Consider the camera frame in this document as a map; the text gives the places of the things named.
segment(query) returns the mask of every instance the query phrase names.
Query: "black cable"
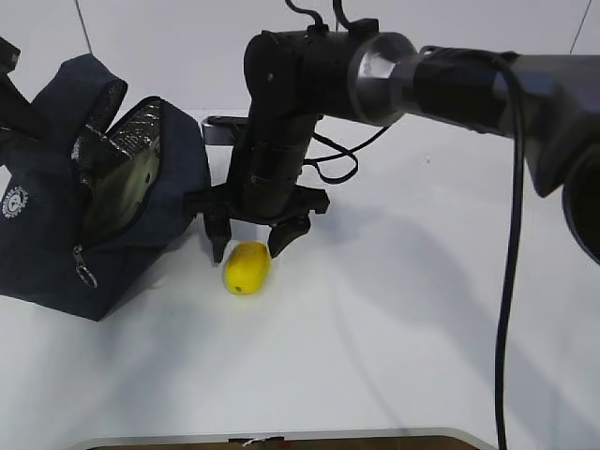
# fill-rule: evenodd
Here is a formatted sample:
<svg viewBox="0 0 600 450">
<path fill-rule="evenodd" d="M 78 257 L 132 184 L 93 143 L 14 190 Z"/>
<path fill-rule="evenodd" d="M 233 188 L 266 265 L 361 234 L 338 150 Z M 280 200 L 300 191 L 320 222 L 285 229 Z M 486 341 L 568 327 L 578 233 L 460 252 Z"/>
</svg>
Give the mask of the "black cable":
<svg viewBox="0 0 600 450">
<path fill-rule="evenodd" d="M 336 19 L 347 30 L 350 30 L 352 24 L 346 17 L 346 13 L 344 12 L 344 6 L 341 3 L 342 0 L 334 0 L 334 13 L 336 14 Z"/>
<path fill-rule="evenodd" d="M 307 16 L 312 17 L 312 20 L 315 21 L 315 25 L 317 25 L 317 26 L 323 26 L 323 17 L 321 17 L 321 14 L 319 14 L 319 12 L 315 11 L 314 9 L 304 9 L 302 7 L 297 7 L 292 2 L 292 0 L 285 0 L 285 4 L 293 12 L 296 12 L 298 14 L 305 14 Z"/>
<path fill-rule="evenodd" d="M 502 302 L 500 318 L 498 320 L 498 333 L 496 336 L 494 403 L 496 415 L 496 431 L 498 433 L 499 450 L 507 450 L 506 424 L 504 421 L 504 369 L 506 362 L 506 340 L 508 335 L 508 322 L 513 302 L 515 277 L 517 274 L 518 247 L 520 242 L 522 210 L 523 210 L 523 178 L 525 173 L 525 112 L 523 109 L 522 89 L 517 76 L 508 63 L 499 54 L 491 61 L 492 66 L 498 69 L 508 87 L 510 105 L 513 112 L 513 128 L 515 138 L 515 160 L 513 167 L 513 201 L 511 207 L 510 233 L 508 237 L 508 250 L 506 252 L 506 268 L 502 284 Z"/>
<path fill-rule="evenodd" d="M 363 148 L 368 147 L 369 145 L 371 145 L 372 143 L 374 143 L 375 141 L 377 141 L 379 138 L 381 138 L 381 136 L 388 129 L 390 129 L 390 127 L 383 127 L 377 133 L 375 133 L 372 137 L 370 137 L 369 139 L 367 139 L 366 141 L 364 141 L 360 145 L 356 145 L 354 148 L 352 148 L 352 149 L 350 149 L 348 151 L 351 152 L 351 153 L 356 153 L 356 152 L 362 150 Z M 322 136 L 322 135 L 320 135 L 318 133 L 314 133 L 312 135 L 312 137 L 314 138 L 315 141 L 317 141 L 319 143 L 322 143 L 324 145 L 327 145 L 328 147 L 331 147 L 334 150 L 338 150 L 339 144 L 333 142 L 331 139 L 326 138 L 325 136 Z M 308 160 L 309 161 L 314 161 L 314 162 L 326 162 L 326 161 L 332 161 L 332 160 L 338 159 L 338 158 L 344 158 L 345 156 L 346 155 L 340 154 L 340 155 L 331 155 L 330 157 L 318 157 L 316 159 L 308 159 Z"/>
<path fill-rule="evenodd" d="M 87 27 L 85 26 L 85 21 L 83 20 L 82 7 L 79 4 L 79 0 L 75 0 L 75 8 L 77 9 L 79 22 L 82 25 L 83 37 L 85 38 L 85 45 L 87 45 L 87 51 L 89 51 L 90 54 L 94 54 L 94 52 L 92 51 L 92 44 L 90 43 L 90 35 L 87 32 Z"/>
<path fill-rule="evenodd" d="M 321 179 L 329 185 L 340 185 L 342 183 L 345 183 L 358 173 L 358 158 L 356 157 L 356 155 L 354 153 L 358 152 L 359 150 L 362 150 L 363 148 L 365 148 L 365 147 L 371 145 L 372 143 L 374 143 L 375 141 L 377 141 L 379 138 L 381 138 L 381 136 L 388 129 L 390 129 L 390 127 L 384 127 L 382 129 L 380 129 L 372 137 L 370 137 L 369 139 L 367 139 L 360 145 L 357 145 L 350 150 L 347 149 L 346 147 L 338 144 L 337 142 L 332 141 L 331 139 L 329 139 L 325 136 L 322 136 L 318 133 L 314 133 L 312 137 L 314 138 L 315 141 L 322 143 L 324 145 L 327 145 L 328 147 L 331 147 L 334 150 L 338 150 L 339 155 L 331 155 L 329 157 L 317 157 L 317 158 L 313 158 L 313 159 L 310 159 L 310 158 L 305 159 L 304 165 L 314 167 L 317 170 L 317 172 L 319 173 L 319 176 L 321 177 Z M 351 158 L 354 161 L 353 169 L 350 170 L 345 175 L 340 176 L 339 178 L 329 178 L 327 176 L 324 176 L 323 173 L 321 172 L 321 167 L 319 166 L 319 163 L 331 161 L 331 160 L 338 159 L 338 158 Z"/>
</svg>

